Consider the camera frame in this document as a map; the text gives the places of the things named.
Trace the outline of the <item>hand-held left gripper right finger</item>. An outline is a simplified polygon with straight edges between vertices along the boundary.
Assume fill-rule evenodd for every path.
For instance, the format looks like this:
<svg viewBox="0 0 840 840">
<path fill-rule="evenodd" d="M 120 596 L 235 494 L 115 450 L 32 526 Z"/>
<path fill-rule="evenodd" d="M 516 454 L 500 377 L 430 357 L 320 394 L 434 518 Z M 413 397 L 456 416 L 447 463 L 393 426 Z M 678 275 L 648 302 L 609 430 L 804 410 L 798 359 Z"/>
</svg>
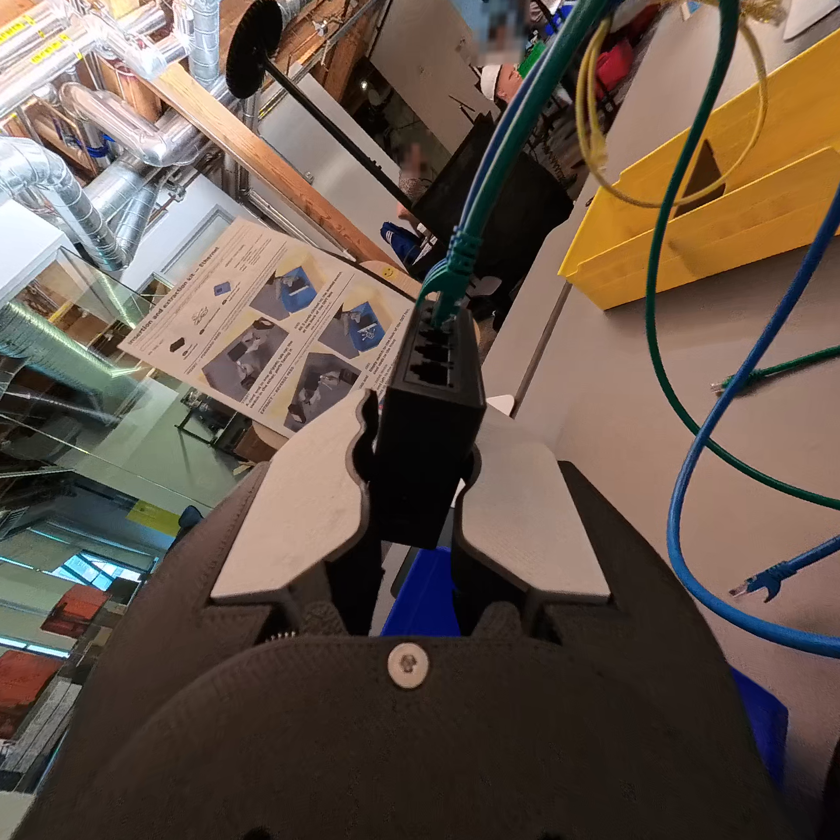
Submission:
<svg viewBox="0 0 840 840">
<path fill-rule="evenodd" d="M 508 602 L 526 630 L 543 609 L 612 598 L 585 525 L 549 448 L 513 420 L 481 422 L 474 465 L 455 502 L 454 606 L 462 634 Z"/>
</svg>

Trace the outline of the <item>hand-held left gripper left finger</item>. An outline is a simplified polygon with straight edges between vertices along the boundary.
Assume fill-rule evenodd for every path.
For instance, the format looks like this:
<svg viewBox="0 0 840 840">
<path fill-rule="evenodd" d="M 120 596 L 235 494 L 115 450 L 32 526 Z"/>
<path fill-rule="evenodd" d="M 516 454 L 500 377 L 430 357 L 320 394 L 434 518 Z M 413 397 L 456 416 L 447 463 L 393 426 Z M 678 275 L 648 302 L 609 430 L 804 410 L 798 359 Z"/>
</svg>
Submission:
<svg viewBox="0 0 840 840">
<path fill-rule="evenodd" d="M 379 402 L 356 389 L 269 462 L 211 590 L 220 606 L 272 605 L 299 628 L 330 602 L 350 634 L 371 630 L 384 574 L 370 481 Z"/>
</svg>

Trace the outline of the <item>black network switch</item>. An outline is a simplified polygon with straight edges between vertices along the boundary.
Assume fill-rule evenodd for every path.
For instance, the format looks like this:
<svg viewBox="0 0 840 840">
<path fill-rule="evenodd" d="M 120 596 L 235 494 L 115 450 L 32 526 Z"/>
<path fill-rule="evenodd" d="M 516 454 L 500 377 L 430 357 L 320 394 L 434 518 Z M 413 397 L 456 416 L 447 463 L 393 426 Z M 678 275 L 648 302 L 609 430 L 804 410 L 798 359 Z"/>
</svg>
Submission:
<svg viewBox="0 0 840 840">
<path fill-rule="evenodd" d="M 382 540 L 433 549 L 487 409 L 475 323 L 460 310 L 434 326 L 433 301 L 413 311 L 382 402 L 371 511 Z"/>
</svg>

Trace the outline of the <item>blue plastic bin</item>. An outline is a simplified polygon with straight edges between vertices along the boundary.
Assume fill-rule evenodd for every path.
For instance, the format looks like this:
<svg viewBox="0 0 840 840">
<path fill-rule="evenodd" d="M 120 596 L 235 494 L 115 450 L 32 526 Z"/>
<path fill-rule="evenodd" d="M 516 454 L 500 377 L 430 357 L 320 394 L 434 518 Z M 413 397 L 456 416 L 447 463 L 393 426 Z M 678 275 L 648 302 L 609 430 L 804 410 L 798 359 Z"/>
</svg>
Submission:
<svg viewBox="0 0 840 840">
<path fill-rule="evenodd" d="M 410 549 L 392 586 L 394 603 L 380 631 L 383 637 L 457 637 L 455 585 L 448 547 Z M 784 782 L 789 711 L 778 698 L 741 671 L 731 668 L 753 739 L 770 777 Z"/>
</svg>

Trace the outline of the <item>yellow plastic bin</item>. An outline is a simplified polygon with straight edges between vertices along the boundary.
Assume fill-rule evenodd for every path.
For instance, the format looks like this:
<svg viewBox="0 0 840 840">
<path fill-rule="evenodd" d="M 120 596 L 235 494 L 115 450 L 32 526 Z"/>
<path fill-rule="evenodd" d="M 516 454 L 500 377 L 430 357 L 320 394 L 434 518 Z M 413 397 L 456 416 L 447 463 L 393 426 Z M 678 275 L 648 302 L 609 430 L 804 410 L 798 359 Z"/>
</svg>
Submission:
<svg viewBox="0 0 840 840">
<path fill-rule="evenodd" d="M 657 291 L 809 245 L 839 177 L 839 33 L 769 76 L 769 112 L 716 199 L 668 222 Z M 656 211 L 599 188 L 560 267 L 598 308 L 644 297 Z"/>
</svg>

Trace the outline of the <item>printed instruction sheet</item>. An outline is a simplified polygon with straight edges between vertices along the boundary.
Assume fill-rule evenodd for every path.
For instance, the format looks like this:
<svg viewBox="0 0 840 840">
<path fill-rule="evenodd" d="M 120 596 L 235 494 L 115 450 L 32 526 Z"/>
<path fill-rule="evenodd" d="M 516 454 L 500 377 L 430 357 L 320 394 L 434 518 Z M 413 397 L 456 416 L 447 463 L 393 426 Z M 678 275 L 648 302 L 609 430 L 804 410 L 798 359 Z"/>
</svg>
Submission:
<svg viewBox="0 0 840 840">
<path fill-rule="evenodd" d="M 291 438 L 352 390 L 383 402 L 414 306 L 357 263 L 240 218 L 119 347 Z"/>
</svg>

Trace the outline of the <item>red storage case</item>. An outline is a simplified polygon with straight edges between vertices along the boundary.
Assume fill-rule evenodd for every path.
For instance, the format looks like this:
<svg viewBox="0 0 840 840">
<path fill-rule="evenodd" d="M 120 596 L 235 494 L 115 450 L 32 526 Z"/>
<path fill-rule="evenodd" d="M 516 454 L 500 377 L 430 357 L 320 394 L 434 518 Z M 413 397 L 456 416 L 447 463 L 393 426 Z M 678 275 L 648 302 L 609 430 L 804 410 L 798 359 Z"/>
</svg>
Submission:
<svg viewBox="0 0 840 840">
<path fill-rule="evenodd" d="M 9 649 L 1 655 L 1 740 L 10 740 L 63 658 Z"/>
<path fill-rule="evenodd" d="M 39 629 L 79 639 L 108 599 L 108 594 L 97 587 L 74 584 L 59 598 Z"/>
</svg>

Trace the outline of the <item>dark bin divider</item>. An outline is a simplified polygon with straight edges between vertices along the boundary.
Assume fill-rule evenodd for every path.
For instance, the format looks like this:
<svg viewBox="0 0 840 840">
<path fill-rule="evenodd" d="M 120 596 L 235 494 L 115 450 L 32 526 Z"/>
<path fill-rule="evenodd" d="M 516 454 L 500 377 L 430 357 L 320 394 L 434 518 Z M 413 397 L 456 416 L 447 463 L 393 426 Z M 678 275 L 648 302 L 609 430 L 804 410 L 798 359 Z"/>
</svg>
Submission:
<svg viewBox="0 0 840 840">
<path fill-rule="evenodd" d="M 694 163 L 694 168 L 689 174 L 689 180 L 686 185 L 684 197 L 689 197 L 701 192 L 703 189 L 711 186 L 720 177 L 721 170 L 719 169 L 714 150 L 708 140 L 703 140 L 696 162 Z M 690 213 L 693 210 L 718 199 L 725 193 L 725 191 L 726 183 L 722 182 L 714 190 L 704 196 L 700 196 L 689 203 L 678 205 L 675 209 L 674 217 Z"/>
</svg>

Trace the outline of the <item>silver ventilation ductwork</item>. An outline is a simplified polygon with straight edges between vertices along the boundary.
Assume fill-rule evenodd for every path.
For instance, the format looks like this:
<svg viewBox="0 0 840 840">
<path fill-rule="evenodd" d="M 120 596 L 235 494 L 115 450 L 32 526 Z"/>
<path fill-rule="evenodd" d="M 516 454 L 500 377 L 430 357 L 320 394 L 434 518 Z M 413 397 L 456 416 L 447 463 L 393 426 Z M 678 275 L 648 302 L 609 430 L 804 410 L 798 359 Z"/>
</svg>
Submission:
<svg viewBox="0 0 840 840">
<path fill-rule="evenodd" d="M 83 187 L 70 163 L 37 140 L 2 136 L 2 193 L 36 194 L 48 220 L 62 228 L 94 266 L 119 277 L 148 227 L 161 180 L 189 167 L 209 145 L 174 110 L 153 122 L 124 98 L 67 77 L 90 56 L 116 62 L 141 81 L 181 69 L 225 106 L 233 101 L 221 75 L 221 2 L 148 2 L 121 17 L 100 3 L 39 2 L 2 25 L 2 121 L 23 120 L 35 100 L 74 130 L 79 152 L 104 160 Z"/>
</svg>

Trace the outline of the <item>red bag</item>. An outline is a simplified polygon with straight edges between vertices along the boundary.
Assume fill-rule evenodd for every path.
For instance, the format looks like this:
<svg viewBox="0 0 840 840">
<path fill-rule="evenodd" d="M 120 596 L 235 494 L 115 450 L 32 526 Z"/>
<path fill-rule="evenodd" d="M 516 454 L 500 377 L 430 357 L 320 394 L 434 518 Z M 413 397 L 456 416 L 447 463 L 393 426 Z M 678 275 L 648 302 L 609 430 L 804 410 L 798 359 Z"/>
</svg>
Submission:
<svg viewBox="0 0 840 840">
<path fill-rule="evenodd" d="M 628 77 L 634 50 L 627 38 L 615 40 L 610 49 L 598 56 L 595 64 L 595 99 L 600 102 Z"/>
</svg>

